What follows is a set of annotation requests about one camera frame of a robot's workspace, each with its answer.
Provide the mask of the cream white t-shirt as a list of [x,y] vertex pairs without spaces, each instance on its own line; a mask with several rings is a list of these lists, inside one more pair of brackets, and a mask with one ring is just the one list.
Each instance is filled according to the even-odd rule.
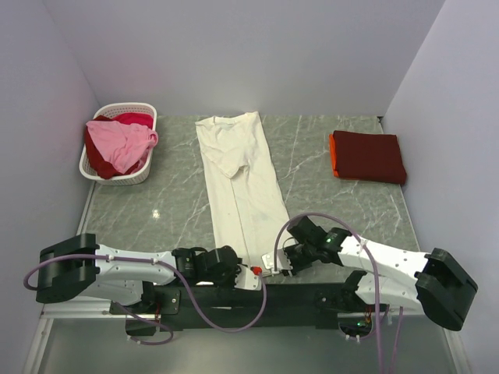
[[249,266],[263,266],[289,219],[260,116],[196,122],[215,244],[231,246]]

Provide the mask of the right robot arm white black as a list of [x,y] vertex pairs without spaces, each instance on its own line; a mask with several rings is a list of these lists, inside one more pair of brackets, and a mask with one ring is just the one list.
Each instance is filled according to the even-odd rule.
[[306,213],[291,219],[282,230],[295,242],[274,247],[271,269],[298,273],[316,261],[351,268],[342,292],[346,312],[359,311],[364,305],[387,305],[424,314],[447,330],[463,328],[478,285],[451,253],[383,245],[359,236],[343,223],[325,231]]

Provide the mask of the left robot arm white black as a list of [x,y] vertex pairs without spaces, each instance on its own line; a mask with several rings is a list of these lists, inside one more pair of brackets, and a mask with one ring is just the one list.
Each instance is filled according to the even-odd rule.
[[[43,249],[43,263],[61,256],[77,256],[38,270],[36,300],[42,304],[66,302],[79,295],[131,306],[139,313],[152,310],[154,285],[167,285],[181,273],[190,285],[211,282],[246,290],[258,289],[251,270],[235,251],[224,246],[165,252],[131,252],[97,244],[96,235],[82,234]],[[80,255],[96,258],[81,259]]]

